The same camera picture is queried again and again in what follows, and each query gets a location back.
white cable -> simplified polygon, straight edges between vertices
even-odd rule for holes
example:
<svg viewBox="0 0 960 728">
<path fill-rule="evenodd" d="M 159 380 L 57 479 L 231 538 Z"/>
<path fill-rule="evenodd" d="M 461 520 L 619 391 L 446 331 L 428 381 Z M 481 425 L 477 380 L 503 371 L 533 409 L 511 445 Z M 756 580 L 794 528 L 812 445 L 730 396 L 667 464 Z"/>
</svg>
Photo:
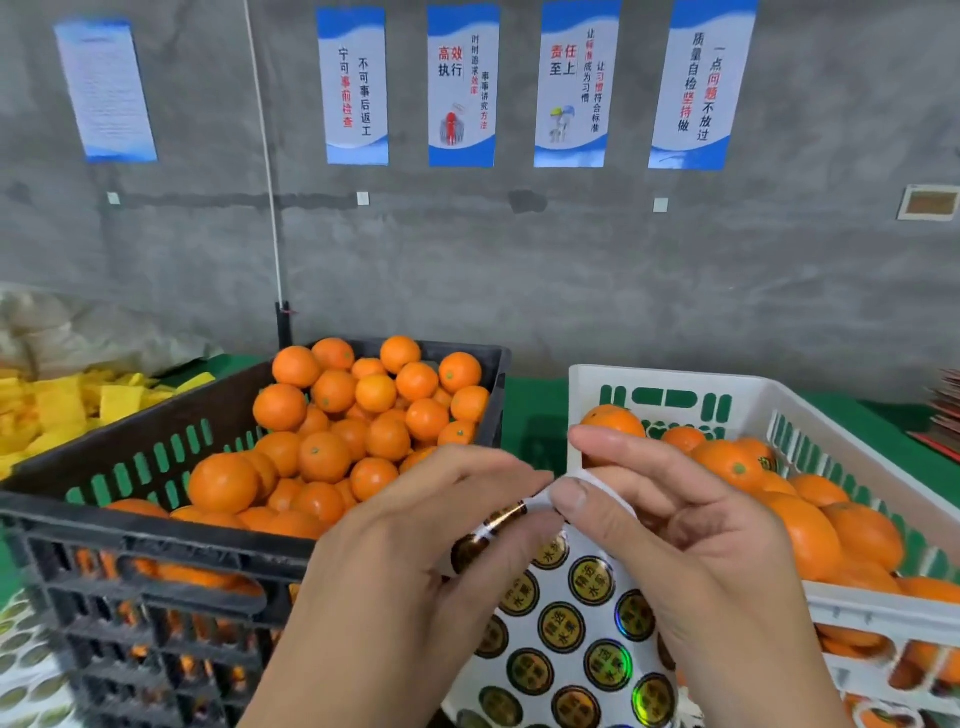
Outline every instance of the white cable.
<svg viewBox="0 0 960 728">
<path fill-rule="evenodd" d="M 274 175 L 270 166 L 270 144 L 267 142 L 267 120 L 263 112 L 263 94 L 260 92 L 260 70 L 256 63 L 256 45 L 253 43 L 253 22 L 250 18 L 250 2 L 243 0 L 247 16 L 247 38 L 250 39 L 250 58 L 253 63 L 253 88 L 256 91 L 256 110 L 260 115 L 260 138 L 263 141 L 263 163 L 267 170 L 267 196 L 270 198 L 270 228 L 274 234 L 274 266 L 276 268 L 276 299 L 283 307 L 283 274 L 280 268 L 280 241 L 276 226 L 276 203 L 274 201 Z"/>
</svg>

round sticker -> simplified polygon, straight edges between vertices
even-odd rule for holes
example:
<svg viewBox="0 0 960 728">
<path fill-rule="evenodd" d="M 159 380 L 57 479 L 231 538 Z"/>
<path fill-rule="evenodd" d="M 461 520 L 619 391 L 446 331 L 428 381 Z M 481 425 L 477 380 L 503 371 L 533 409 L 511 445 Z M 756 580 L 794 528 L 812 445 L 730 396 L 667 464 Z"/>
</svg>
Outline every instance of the round sticker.
<svg viewBox="0 0 960 728">
<path fill-rule="evenodd" d="M 544 571 L 559 569 L 564 565 L 566 557 L 570 555 L 570 546 L 566 542 L 566 535 L 558 533 L 557 538 L 543 546 L 534 559 L 534 566 Z"/>
<path fill-rule="evenodd" d="M 600 703 L 586 688 L 570 685 L 553 696 L 554 720 L 560 728 L 597 728 Z"/>
<path fill-rule="evenodd" d="M 634 661 L 622 644 L 599 640 L 584 655 L 584 670 L 594 686 L 604 692 L 616 692 L 626 688 L 634 676 Z"/>
<path fill-rule="evenodd" d="M 483 524 L 494 534 L 498 533 L 504 526 L 516 521 L 516 519 L 527 515 L 526 503 L 514 503 L 514 505 L 494 511 L 490 514 Z"/>
<path fill-rule="evenodd" d="M 457 714 L 457 728 L 491 728 L 490 724 L 474 711 L 460 711 Z"/>
<path fill-rule="evenodd" d="M 616 603 L 616 628 L 631 642 L 649 640 L 656 625 L 654 611 L 639 589 L 631 589 Z"/>
<path fill-rule="evenodd" d="M 514 728 L 523 722 L 520 701 L 503 688 L 484 688 L 480 691 L 480 707 L 490 720 L 503 728 Z"/>
<path fill-rule="evenodd" d="M 596 556 L 584 556 L 570 567 L 570 591 L 588 607 L 603 604 L 613 596 L 613 570 Z"/>
<path fill-rule="evenodd" d="M 487 622 L 483 640 L 480 641 L 475 654 L 485 660 L 492 660 L 506 652 L 508 644 L 510 644 L 510 632 L 507 631 L 507 625 L 503 623 L 503 619 L 493 615 Z"/>
<path fill-rule="evenodd" d="M 562 601 L 547 605 L 540 615 L 537 629 L 543 643 L 562 655 L 573 652 L 584 643 L 587 635 L 583 615 L 572 604 Z"/>
<path fill-rule="evenodd" d="M 540 585 L 530 571 L 525 571 L 500 600 L 500 609 L 511 617 L 525 617 L 537 608 Z"/>
<path fill-rule="evenodd" d="M 553 687 L 553 665 L 536 649 L 519 649 L 507 661 L 510 684 L 525 695 L 543 695 Z"/>
<path fill-rule="evenodd" d="M 646 728 L 663 728 L 673 719 L 677 698 L 673 686 L 663 675 L 651 673 L 636 684 L 634 715 Z"/>
<path fill-rule="evenodd" d="M 458 574 L 463 573 L 489 545 L 490 542 L 487 539 L 477 538 L 473 534 L 464 536 L 453 545 L 453 550 L 450 551 L 450 565 Z"/>
</svg>

gray concrete wall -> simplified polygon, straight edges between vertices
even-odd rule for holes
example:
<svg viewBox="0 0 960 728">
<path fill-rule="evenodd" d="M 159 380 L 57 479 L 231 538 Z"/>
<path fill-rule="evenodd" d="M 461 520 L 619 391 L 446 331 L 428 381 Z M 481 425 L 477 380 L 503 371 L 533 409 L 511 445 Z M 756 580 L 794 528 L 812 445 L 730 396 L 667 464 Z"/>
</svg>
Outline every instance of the gray concrete wall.
<svg viewBox="0 0 960 728">
<path fill-rule="evenodd" d="M 761 0 L 722 173 L 646 169 L 668 2 L 625 0 L 599 170 L 533 168 L 540 3 L 521 0 L 502 10 L 496 166 L 430 169 L 425 2 L 382 4 L 391 165 L 362 168 L 325 161 L 316 3 L 252 0 L 299 337 L 404 331 L 509 346 L 526 375 L 713 370 L 886 400 L 960 365 L 960 222 L 895 220 L 907 184 L 960 182 L 953 0 Z M 51 26 L 109 12 L 134 26 L 159 164 L 83 161 Z M 269 351 L 238 0 L 7 0 L 0 71 L 0 279 Z M 344 208 L 357 190 L 371 206 Z M 518 190 L 545 210 L 514 212 Z"/>
</svg>

wall notice paper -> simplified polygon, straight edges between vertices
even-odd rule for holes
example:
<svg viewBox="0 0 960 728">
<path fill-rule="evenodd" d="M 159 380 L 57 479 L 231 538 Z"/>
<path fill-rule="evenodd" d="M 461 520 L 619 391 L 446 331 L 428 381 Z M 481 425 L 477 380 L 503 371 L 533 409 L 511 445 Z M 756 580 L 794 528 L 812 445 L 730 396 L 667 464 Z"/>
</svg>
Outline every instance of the wall notice paper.
<svg viewBox="0 0 960 728">
<path fill-rule="evenodd" d="M 74 20 L 54 32 L 87 161 L 156 161 L 131 24 Z"/>
<path fill-rule="evenodd" d="M 429 6 L 427 130 L 431 167 L 493 167 L 500 9 Z"/>
<path fill-rule="evenodd" d="M 724 168 L 756 6 L 675 0 L 650 169 Z"/>
<path fill-rule="evenodd" d="M 535 167 L 602 167 L 620 0 L 543 5 Z"/>
<path fill-rule="evenodd" d="M 327 164 L 390 163 L 386 26 L 383 8 L 317 10 Z"/>
</svg>

fingernail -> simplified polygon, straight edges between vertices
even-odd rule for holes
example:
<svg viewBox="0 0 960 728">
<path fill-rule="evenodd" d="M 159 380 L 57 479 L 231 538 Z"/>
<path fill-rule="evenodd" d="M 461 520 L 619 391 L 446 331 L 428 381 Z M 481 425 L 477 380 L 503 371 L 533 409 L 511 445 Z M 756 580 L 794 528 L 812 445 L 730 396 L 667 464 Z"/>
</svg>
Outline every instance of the fingernail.
<svg viewBox="0 0 960 728">
<path fill-rule="evenodd" d="M 550 502 L 570 521 L 587 500 L 587 491 L 583 485 L 572 478 L 561 478 L 550 486 Z"/>
</svg>

